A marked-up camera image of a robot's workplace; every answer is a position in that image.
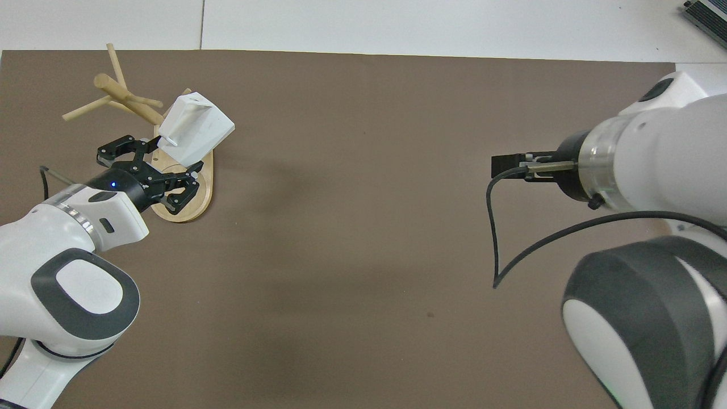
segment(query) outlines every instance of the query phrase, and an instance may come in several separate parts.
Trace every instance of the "silver band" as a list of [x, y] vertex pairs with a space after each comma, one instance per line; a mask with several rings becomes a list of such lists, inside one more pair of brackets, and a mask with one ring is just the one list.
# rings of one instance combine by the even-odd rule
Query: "silver band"
[[91, 223], [91, 221], [87, 219], [86, 216], [83, 215], [83, 213], [80, 213], [78, 210], [72, 208], [71, 206], [68, 206], [65, 203], [68, 198], [84, 190], [86, 187], [87, 186], [81, 184], [71, 185], [48, 198], [48, 200], [43, 202], [43, 204], [56, 207], [57, 209], [62, 210], [67, 215], [71, 216], [82, 228], [84, 228], [86, 233], [88, 233], [89, 237], [91, 237], [91, 240], [93, 241], [94, 246], [96, 248], [100, 248], [101, 236], [98, 230], [94, 227], [93, 223]]

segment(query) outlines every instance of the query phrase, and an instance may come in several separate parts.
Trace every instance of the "wooden base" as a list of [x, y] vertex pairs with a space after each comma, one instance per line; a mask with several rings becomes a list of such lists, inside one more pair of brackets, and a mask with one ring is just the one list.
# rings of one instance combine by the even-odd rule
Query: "wooden base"
[[[199, 190], [197, 191], [197, 194], [194, 196], [194, 198], [192, 198], [192, 200], [187, 203], [184, 209], [182, 209], [182, 211], [176, 215], [170, 214], [163, 204], [157, 203], [151, 207], [151, 209], [154, 211], [154, 213], [157, 214], [157, 216], [163, 218], [166, 221], [185, 223], [196, 219], [202, 213], [204, 213], [204, 211], [209, 206], [209, 203], [212, 201], [212, 184], [214, 181], [214, 158], [212, 156], [212, 153], [213, 152], [209, 152], [204, 158], [202, 158], [204, 166], [202, 167], [202, 171], [200, 171], [200, 173], [197, 175]], [[172, 159], [168, 154], [166, 154], [166, 152], [162, 151], [161, 149], [157, 149], [152, 152], [151, 160], [151, 164], [162, 173], [184, 172], [186, 170], [185, 167], [177, 163], [177, 161]]]

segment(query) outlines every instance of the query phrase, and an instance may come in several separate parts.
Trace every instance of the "wooden peg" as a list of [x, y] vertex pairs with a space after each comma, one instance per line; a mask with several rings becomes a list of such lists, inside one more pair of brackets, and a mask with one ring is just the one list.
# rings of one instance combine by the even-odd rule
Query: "wooden peg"
[[65, 121], [70, 121], [72, 119], [76, 119], [79, 116], [81, 116], [87, 112], [91, 112], [96, 108], [106, 105], [107, 103], [111, 102], [112, 99], [113, 98], [110, 95], [106, 95], [103, 98], [99, 98], [99, 99], [93, 101], [92, 103], [87, 103], [86, 105], [84, 105], [80, 108], [76, 108], [76, 109], [72, 110], [71, 112], [69, 112], [65, 115], [62, 115], [61, 118], [63, 118]]
[[106, 44], [108, 49], [108, 56], [111, 57], [111, 65], [113, 65], [113, 72], [116, 74], [116, 80], [119, 82], [124, 89], [126, 89], [126, 81], [124, 81], [124, 74], [121, 72], [121, 64], [119, 64], [119, 57], [116, 57], [116, 50], [113, 48], [113, 44]]
[[141, 116], [146, 122], [149, 122], [152, 125], [159, 125], [163, 122], [164, 118], [159, 114], [159, 112], [154, 111], [150, 106], [127, 100], [126, 97], [133, 94], [123, 88], [118, 82], [114, 81], [108, 75], [96, 75], [96, 77], [93, 78], [93, 85], [109, 94], [113, 97], [113, 99], [125, 105], [128, 109], [134, 111], [135, 114]]
[[117, 103], [116, 101], [111, 101], [111, 102], [108, 103], [108, 105], [109, 106], [113, 106], [114, 108], [121, 109], [122, 111], [128, 112], [130, 114], [133, 114], [134, 113], [134, 111], [132, 111], [131, 109], [128, 109], [125, 105], [122, 105], [120, 103]]
[[164, 103], [162, 103], [159, 100], [153, 100], [151, 98], [144, 98], [144, 97], [139, 97], [136, 95], [129, 95], [126, 97], [126, 100], [143, 103], [145, 105], [155, 106], [157, 108], [164, 108]]

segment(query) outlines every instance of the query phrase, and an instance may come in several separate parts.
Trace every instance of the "black cable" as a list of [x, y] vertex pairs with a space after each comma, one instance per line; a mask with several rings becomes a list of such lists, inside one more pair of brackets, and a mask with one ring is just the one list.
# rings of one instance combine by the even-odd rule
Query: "black cable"
[[490, 180], [490, 184], [487, 185], [487, 193], [485, 193], [485, 200], [487, 201], [487, 215], [490, 217], [490, 229], [492, 230], [492, 248], [495, 253], [495, 276], [493, 278], [493, 282], [497, 280], [497, 277], [499, 275], [499, 250], [497, 248], [497, 230], [495, 229], [495, 217], [492, 213], [492, 188], [495, 187], [495, 183], [501, 181], [502, 179], [508, 178], [513, 175], [520, 175], [521, 173], [527, 173], [528, 168], [525, 166], [522, 167], [514, 167], [513, 169], [505, 170], [504, 172], [501, 172], [492, 180]]
[[511, 170], [506, 170], [503, 173], [500, 173], [499, 175], [495, 176], [495, 178], [492, 179], [489, 186], [487, 187], [487, 211], [490, 217], [490, 225], [492, 229], [492, 242], [494, 246], [494, 255], [495, 255], [495, 274], [494, 279], [492, 280], [492, 287], [497, 288], [497, 286], [502, 282], [502, 280], [505, 278], [505, 275], [510, 272], [510, 270], [515, 267], [517, 263], [520, 263], [525, 257], [530, 255], [535, 250], [538, 250], [539, 248], [547, 245], [548, 243], [554, 242], [557, 239], [561, 239], [565, 236], [568, 236], [569, 234], [573, 234], [577, 231], [581, 231], [584, 229], [588, 229], [593, 226], [598, 226], [605, 223], [611, 223], [614, 221], [623, 221], [623, 220], [631, 220], [631, 219], [639, 219], [639, 218], [658, 218], [658, 219], [669, 219], [669, 220], [676, 220], [676, 221], [683, 221], [685, 223], [694, 224], [695, 226], [701, 227], [707, 231], [712, 232], [714, 235], [720, 237], [722, 240], [725, 240], [727, 242], [727, 231], [719, 226], [717, 226], [714, 223], [710, 223], [709, 221], [706, 221], [705, 219], [686, 215], [684, 213], [677, 213], [677, 212], [665, 212], [665, 211], [640, 211], [640, 212], [627, 212], [627, 213], [617, 213], [615, 215], [607, 215], [600, 218], [595, 218], [589, 221], [585, 221], [582, 223], [578, 223], [576, 225], [573, 225], [571, 227], [568, 227], [566, 229], [560, 230], [556, 233], [551, 234], [548, 237], [545, 237], [544, 239], [538, 240], [530, 247], [523, 250], [520, 254], [518, 254], [511, 262], [508, 263], [508, 265], [505, 266], [505, 268], [502, 270], [502, 272], [499, 271], [499, 254], [497, 250], [497, 234], [495, 232], [495, 224], [494, 224], [494, 217], [492, 215], [492, 203], [491, 203], [491, 191], [494, 184], [501, 179], [506, 178], [510, 175], [517, 175], [519, 173], [523, 172], [522, 167], [516, 167]]
[[48, 199], [48, 179], [45, 177], [45, 172], [48, 170], [47, 167], [41, 166], [41, 180], [43, 181], [43, 200]]

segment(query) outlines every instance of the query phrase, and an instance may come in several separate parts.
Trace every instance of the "white floor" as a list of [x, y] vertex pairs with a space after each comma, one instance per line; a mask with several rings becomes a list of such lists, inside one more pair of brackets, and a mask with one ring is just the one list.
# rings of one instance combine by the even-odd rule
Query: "white floor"
[[3, 49], [265, 49], [661, 61], [727, 92], [675, 0], [0, 0]]

